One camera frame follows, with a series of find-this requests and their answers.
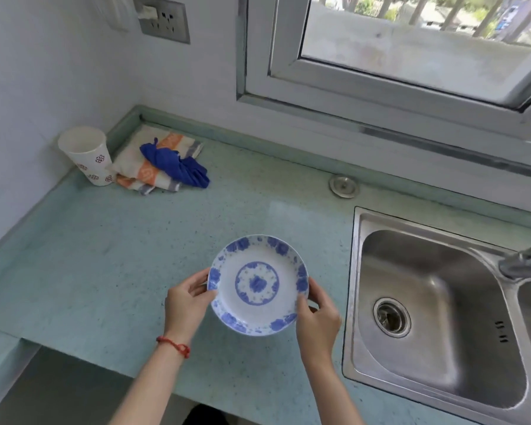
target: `faucet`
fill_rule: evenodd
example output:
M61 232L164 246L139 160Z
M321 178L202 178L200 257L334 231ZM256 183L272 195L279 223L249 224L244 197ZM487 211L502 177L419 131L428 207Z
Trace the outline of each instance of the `faucet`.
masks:
M531 279L531 247L503 258L498 269L508 279Z

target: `orange striped towel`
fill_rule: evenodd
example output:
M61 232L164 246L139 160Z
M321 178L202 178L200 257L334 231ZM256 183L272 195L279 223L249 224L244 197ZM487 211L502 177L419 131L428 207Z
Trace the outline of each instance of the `orange striped towel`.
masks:
M142 195L147 195L156 187L177 192L181 182L155 168L140 151L142 144L153 143L154 138L158 139L157 148L166 147L178 151L182 158L188 156L196 158L203 148L201 142L191 137L162 128L142 125L134 133L126 147L118 154L110 169L118 173L116 176L117 183L125 188L139 191Z

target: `sink drain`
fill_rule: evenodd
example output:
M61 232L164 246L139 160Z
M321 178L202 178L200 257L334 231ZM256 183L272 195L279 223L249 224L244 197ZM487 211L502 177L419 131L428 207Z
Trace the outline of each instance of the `sink drain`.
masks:
M378 327L390 337L404 337L411 329L407 309L393 298L380 298L375 302L374 318Z

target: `stainless steel sink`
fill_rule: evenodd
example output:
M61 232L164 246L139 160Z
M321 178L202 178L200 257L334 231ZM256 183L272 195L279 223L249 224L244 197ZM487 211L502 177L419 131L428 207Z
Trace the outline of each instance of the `stainless steel sink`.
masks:
M485 424L531 425L531 282L512 253L357 207L344 376Z

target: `window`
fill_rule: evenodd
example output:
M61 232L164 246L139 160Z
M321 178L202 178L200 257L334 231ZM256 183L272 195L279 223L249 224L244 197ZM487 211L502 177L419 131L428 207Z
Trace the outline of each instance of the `window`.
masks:
M531 0L248 0L247 21L245 93L531 165Z

